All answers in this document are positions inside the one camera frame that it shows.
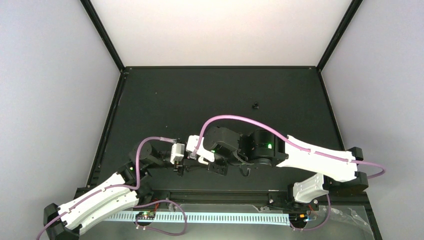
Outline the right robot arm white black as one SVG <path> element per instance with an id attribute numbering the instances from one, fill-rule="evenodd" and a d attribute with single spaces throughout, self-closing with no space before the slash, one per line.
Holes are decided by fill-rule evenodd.
<path id="1" fill-rule="evenodd" d="M 212 127 L 203 135 L 200 149 L 236 166 L 296 168 L 314 175 L 291 183 L 285 204 L 293 210 L 329 193 L 350 196 L 369 187 L 366 173 L 358 171 L 355 161 L 362 149 L 331 150 L 287 135 L 289 142 L 265 129 L 242 135 L 225 127 Z"/>

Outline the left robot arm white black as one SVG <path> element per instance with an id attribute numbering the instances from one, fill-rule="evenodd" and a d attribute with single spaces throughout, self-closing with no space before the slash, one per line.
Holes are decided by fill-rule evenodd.
<path id="1" fill-rule="evenodd" d="M 52 203 L 44 208 L 43 228 L 36 236 L 46 233 L 50 240 L 78 240 L 93 226 L 126 209 L 156 209 L 161 203 L 176 203 L 170 200 L 153 201 L 152 188 L 147 180 L 151 174 L 142 166 L 144 159 L 158 159 L 163 164 L 172 164 L 194 159 L 212 163 L 214 151 L 206 150 L 198 136 L 189 138 L 187 144 L 166 137 L 147 137 L 135 151 L 135 159 L 122 166 L 100 185 L 81 196 L 61 205 Z"/>

